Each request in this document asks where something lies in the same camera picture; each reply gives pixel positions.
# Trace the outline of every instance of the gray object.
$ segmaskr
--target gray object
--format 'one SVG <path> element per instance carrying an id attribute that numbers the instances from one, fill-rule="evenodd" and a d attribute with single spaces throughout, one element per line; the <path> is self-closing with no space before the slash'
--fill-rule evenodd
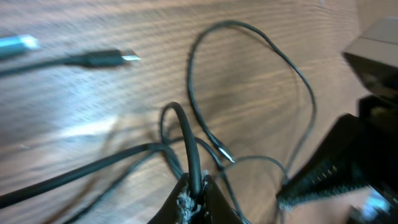
<path id="1" fill-rule="evenodd" d="M 377 21 L 344 56 L 370 92 L 398 104 L 398 17 Z"/>
<path id="2" fill-rule="evenodd" d="M 29 34 L 0 38 L 0 59 L 39 48 L 39 41 Z"/>

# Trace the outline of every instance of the wood grain surface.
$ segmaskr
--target wood grain surface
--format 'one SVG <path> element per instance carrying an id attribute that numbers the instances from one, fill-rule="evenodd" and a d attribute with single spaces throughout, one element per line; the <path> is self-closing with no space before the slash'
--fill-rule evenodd
<path id="1" fill-rule="evenodd" d="M 170 101 L 184 106 L 195 134 L 204 138 L 188 106 L 187 54 L 199 32 L 225 19 L 263 30 L 314 89 L 318 118 L 294 164 L 298 169 L 337 116 L 355 113 L 356 100 L 366 94 L 341 56 L 359 34 L 354 1 L 2 0 L 0 35 L 32 34 L 41 49 L 2 61 L 1 69 L 107 48 L 133 49 L 142 60 L 115 69 L 55 67 L 2 78 L 0 194 L 156 141 L 160 109 Z M 199 49 L 194 81 L 208 126 L 236 157 L 262 154 L 287 162 L 308 122 L 309 98 L 263 41 L 240 29 L 211 34 Z M 168 116 L 167 124 L 174 122 Z M 174 149 L 187 170 L 183 144 Z M 200 155 L 202 168 L 215 174 L 210 157 L 201 149 Z M 138 158 L 2 209 L 0 223 L 61 223 Z M 245 216 L 268 223 L 280 171 L 252 161 L 228 175 Z M 157 156 L 79 223 L 146 223 L 176 182 Z M 310 203 L 293 209 L 287 223 L 342 223 L 349 204 L 360 201 L 350 196 Z"/>

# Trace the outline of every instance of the black device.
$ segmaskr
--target black device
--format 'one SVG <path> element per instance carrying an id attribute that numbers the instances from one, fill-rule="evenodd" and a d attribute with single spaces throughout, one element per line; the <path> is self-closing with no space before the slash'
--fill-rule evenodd
<path id="1" fill-rule="evenodd" d="M 312 158 L 282 187 L 277 194 L 282 207 L 370 185 L 397 217 L 397 37 L 398 19 L 386 18 L 346 49 L 344 57 L 373 95 L 358 101 L 358 116 L 344 114 L 337 120 Z"/>

